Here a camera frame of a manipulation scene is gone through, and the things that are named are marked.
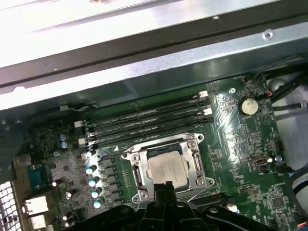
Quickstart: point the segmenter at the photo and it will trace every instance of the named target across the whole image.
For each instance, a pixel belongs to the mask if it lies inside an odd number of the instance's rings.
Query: vent grille
[[[0,231],[21,231],[16,200],[9,181],[0,185]]]

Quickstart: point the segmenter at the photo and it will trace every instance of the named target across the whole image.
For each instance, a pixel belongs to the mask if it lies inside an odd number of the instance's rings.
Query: pcie slot
[[[218,205],[222,207],[226,207],[227,204],[234,204],[234,197],[232,196],[227,196],[223,192],[215,194],[215,195],[210,195],[210,196],[205,196],[201,197],[198,199],[193,199],[191,201],[198,210],[203,210],[205,207],[210,206],[210,205]]]
[[[196,115],[197,113],[201,114],[202,108],[194,108],[189,111],[182,110],[177,112],[170,112],[167,114],[163,114],[161,116],[151,116],[143,120],[134,119],[133,122],[123,123],[116,126],[108,126],[107,129],[101,129],[101,130],[95,129],[95,132],[90,132],[89,136],[90,137],[96,136],[98,138],[102,136],[114,135],[118,134],[119,132],[134,130],[136,127],[137,129],[142,129],[145,126],[152,126],[157,123],[167,123],[172,120],[182,119],[187,116]]]
[[[152,131],[144,131],[134,136],[124,137],[121,139],[112,139],[112,140],[101,141],[101,142],[99,141],[94,144],[95,144],[95,148],[101,148],[101,147],[108,147],[110,145],[117,144],[117,143],[123,143],[123,142],[146,141],[146,140],[156,139],[157,137],[163,136],[164,135],[163,132],[166,132],[166,131],[180,132],[184,128],[199,125],[199,124],[204,124],[204,123],[210,123],[210,122],[212,122],[211,118],[202,118],[202,119],[197,119],[194,121],[182,120],[182,121],[177,121],[176,124],[172,127],[169,127],[167,125],[162,125],[161,127],[156,127]]]

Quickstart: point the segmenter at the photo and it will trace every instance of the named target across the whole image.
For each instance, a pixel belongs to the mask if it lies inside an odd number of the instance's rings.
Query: wire
[[[302,168],[294,171],[293,175],[286,181],[286,189],[289,193],[290,199],[293,201],[293,203],[295,204],[299,214],[308,221],[308,215],[305,212],[305,210],[303,209],[303,207],[300,205],[300,203],[298,202],[296,195],[293,191],[293,182],[295,180],[297,180],[298,178],[300,178],[301,176],[305,175],[306,173],[308,173],[308,163],[305,164]]]
[[[273,93],[270,90],[266,90],[265,93],[267,94],[268,97],[271,97]]]
[[[206,187],[203,188],[202,190],[200,190],[199,192],[197,192],[194,196],[192,196],[190,199],[187,200],[187,202],[192,201],[194,198],[196,198],[198,195],[200,195],[201,193],[203,193],[206,190]]]
[[[297,225],[297,227],[303,227],[303,226],[308,226],[307,222],[303,222],[303,223]]]
[[[292,109],[299,109],[299,108],[303,108],[301,103],[294,103],[294,104],[289,104],[289,105],[285,105],[285,106],[273,107],[275,112],[292,110]]]
[[[308,180],[301,182],[299,185],[297,185],[293,191],[294,194],[297,195],[303,188],[308,186]]]
[[[293,78],[290,82],[280,87],[277,91],[275,91],[275,95],[271,97],[271,102],[277,102],[278,100],[288,95],[290,92],[294,91],[307,77],[307,74],[307,71],[302,72]]]
[[[274,66],[277,66],[279,64],[282,64],[286,61],[289,61],[289,60],[292,60],[292,59],[295,59],[295,58],[306,58],[306,54],[301,54],[301,55],[292,55],[292,56],[288,56],[288,57],[285,57],[283,59],[280,59],[272,64],[269,64],[265,67],[263,67],[260,71],[258,71],[253,77],[252,77],[252,80],[253,81],[256,81],[256,79],[263,73],[265,72],[266,70],[274,67]]]
[[[307,63],[300,63],[294,65],[288,65],[285,67],[281,67],[278,69],[273,69],[264,72],[264,76],[266,80],[270,80],[273,78],[294,74],[296,72],[302,72],[307,70]]]

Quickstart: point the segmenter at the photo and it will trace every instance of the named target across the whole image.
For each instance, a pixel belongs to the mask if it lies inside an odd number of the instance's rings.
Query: cable
[[[204,192],[206,190],[206,187],[203,188],[202,190],[200,190],[199,192],[197,192],[194,196],[192,196],[190,199],[187,200],[187,202],[192,201],[194,198],[196,198],[198,195],[200,195],[202,192]]]
[[[277,102],[278,100],[282,99],[286,95],[288,95],[290,92],[294,91],[307,77],[308,72],[302,72],[298,74],[295,78],[293,78],[290,82],[284,84],[282,87],[280,87],[277,91],[275,91],[275,94],[271,97],[271,102]]]
[[[281,67],[278,69],[273,69],[264,72],[264,76],[266,80],[270,80],[273,78],[290,75],[296,72],[302,72],[307,70],[307,63],[303,64],[295,64],[295,65],[288,65],[285,67]]]
[[[279,65],[279,64],[281,64],[281,63],[284,63],[284,62],[286,62],[286,61],[289,61],[289,60],[291,60],[291,59],[295,59],[295,58],[306,58],[306,55],[307,55],[307,54],[291,55],[291,56],[285,57],[285,58],[283,58],[283,59],[280,59],[280,60],[278,60],[278,61],[276,61],[276,62],[274,62],[274,63],[272,63],[272,64],[269,64],[269,65],[263,67],[261,70],[259,70],[259,71],[252,77],[252,80],[253,80],[253,81],[256,81],[257,78],[258,78],[263,72],[265,72],[266,70],[268,70],[268,69],[270,69],[270,68],[272,68],[272,67],[274,67],[274,66],[277,66],[277,65]]]
[[[275,112],[298,109],[298,108],[303,108],[301,103],[294,103],[294,104],[289,104],[289,105],[285,105],[285,106],[273,107]]]
[[[301,176],[305,175],[306,173],[308,173],[308,163],[305,164],[302,168],[294,171],[293,175],[286,181],[285,185],[289,193],[290,199],[295,204],[298,212],[300,213],[301,216],[303,216],[303,218],[305,218],[305,220],[308,221],[308,215],[303,209],[303,207],[300,205],[300,203],[298,202],[296,195],[293,191],[293,182],[297,180],[298,178],[300,178]]]
[[[301,182],[299,185],[297,185],[293,191],[294,194],[297,195],[303,188],[308,186],[308,180]]]

